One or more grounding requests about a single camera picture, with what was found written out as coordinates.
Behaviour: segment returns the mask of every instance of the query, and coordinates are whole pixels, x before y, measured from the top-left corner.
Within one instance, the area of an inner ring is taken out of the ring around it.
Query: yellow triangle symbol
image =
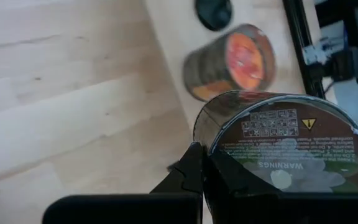
[[[309,130],[311,130],[316,122],[316,119],[303,119],[302,122]]]

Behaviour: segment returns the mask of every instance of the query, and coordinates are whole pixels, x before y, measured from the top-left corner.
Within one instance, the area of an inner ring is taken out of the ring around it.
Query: warning label
[[[302,123],[311,130],[316,122],[316,119],[302,119]]]
[[[223,150],[235,159],[356,162],[353,138],[250,139],[225,143]]]
[[[299,135],[296,109],[251,113],[241,125],[245,138]]]

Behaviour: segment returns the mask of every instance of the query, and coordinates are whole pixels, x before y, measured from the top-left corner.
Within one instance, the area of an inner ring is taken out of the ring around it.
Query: wooden table
[[[314,2],[303,1],[312,40],[315,42],[319,40],[321,33]],[[194,0],[146,0],[154,31],[190,129],[193,128],[196,116],[204,103],[194,99],[185,89],[182,80],[183,59],[192,50],[210,43],[242,23],[259,27],[273,45],[277,76],[267,91],[305,93],[282,0],[232,0],[234,6],[232,22],[221,32],[205,29],[194,12],[193,4]]]

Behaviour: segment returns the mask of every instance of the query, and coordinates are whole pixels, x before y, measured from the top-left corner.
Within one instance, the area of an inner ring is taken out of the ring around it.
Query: black metal frame
[[[306,94],[325,99],[324,88],[321,83],[322,80],[316,80],[310,76],[305,61],[303,60],[302,48],[312,44],[303,1],[283,0],[283,3]]]

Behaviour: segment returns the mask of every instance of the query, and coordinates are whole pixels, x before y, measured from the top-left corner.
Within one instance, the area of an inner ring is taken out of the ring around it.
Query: tin can
[[[186,89],[208,101],[229,90],[263,91],[273,81],[275,57],[267,36],[243,24],[185,59]]]
[[[320,98],[229,91],[204,106],[193,138],[285,192],[358,192],[358,127]]]

